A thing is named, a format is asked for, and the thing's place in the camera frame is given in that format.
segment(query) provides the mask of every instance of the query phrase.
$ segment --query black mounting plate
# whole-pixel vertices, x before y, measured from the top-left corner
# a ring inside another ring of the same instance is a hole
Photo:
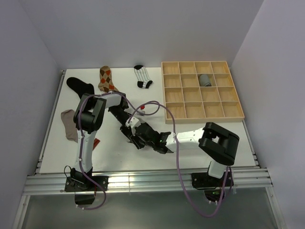
[[[213,189],[215,187],[221,187],[224,181],[224,175],[221,179],[217,179],[205,173],[192,173],[192,186],[196,189]],[[225,187],[231,185],[231,172],[228,172],[227,180],[225,181]]]
[[[96,183],[98,183],[105,191],[107,190],[108,178],[109,178],[108,176],[92,176],[91,178]],[[95,185],[92,185],[86,190],[82,190],[75,185],[75,181],[71,180],[71,177],[68,177],[66,179],[65,192],[84,192],[84,191],[86,192],[95,191]],[[101,191],[101,189],[99,187],[96,187],[96,191]]]

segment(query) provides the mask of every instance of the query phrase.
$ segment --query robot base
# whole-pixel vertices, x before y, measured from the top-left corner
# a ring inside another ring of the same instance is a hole
[[[228,172],[227,180],[225,181],[225,187],[231,185],[231,172]],[[192,186],[198,190],[209,190],[215,187],[221,187],[224,181],[224,175],[221,179],[217,179],[206,173],[192,173]]]
[[[96,183],[98,183],[105,191],[108,188],[108,176],[93,176],[91,177]],[[65,192],[75,192],[74,201],[77,205],[90,205],[95,200],[95,194],[77,194],[77,192],[88,191],[101,191],[101,189],[94,184],[82,188],[76,185],[77,182],[68,177],[65,185]]]

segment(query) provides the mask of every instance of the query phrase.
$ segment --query argyle sock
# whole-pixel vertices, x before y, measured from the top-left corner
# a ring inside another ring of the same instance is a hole
[[[100,140],[95,138],[93,142],[93,150],[96,148],[96,146],[100,143]]]
[[[149,78],[146,68],[143,65],[136,65],[133,70],[138,78],[138,87],[148,89],[153,81]]]
[[[85,83],[75,77],[67,79],[67,85],[78,94],[80,99],[85,93],[94,94],[94,87],[91,83]]]
[[[104,92],[119,91],[112,83],[112,74],[108,66],[103,66],[100,69],[99,89]]]

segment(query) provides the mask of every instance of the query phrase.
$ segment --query white wall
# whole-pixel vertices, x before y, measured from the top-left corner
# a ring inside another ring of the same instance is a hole
[[[231,67],[286,223],[304,228],[305,1],[265,0]]]
[[[61,68],[232,63],[263,0],[20,0]]]
[[[36,168],[59,70],[16,0],[0,6],[0,228],[11,228]]]

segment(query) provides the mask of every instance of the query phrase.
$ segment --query beige sock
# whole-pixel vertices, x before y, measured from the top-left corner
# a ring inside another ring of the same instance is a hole
[[[99,89],[104,92],[119,91],[112,83],[111,70],[108,66],[103,66],[100,69]]]
[[[61,113],[61,120],[65,126],[66,138],[70,141],[78,142],[76,124],[73,122],[74,110],[66,110]]]

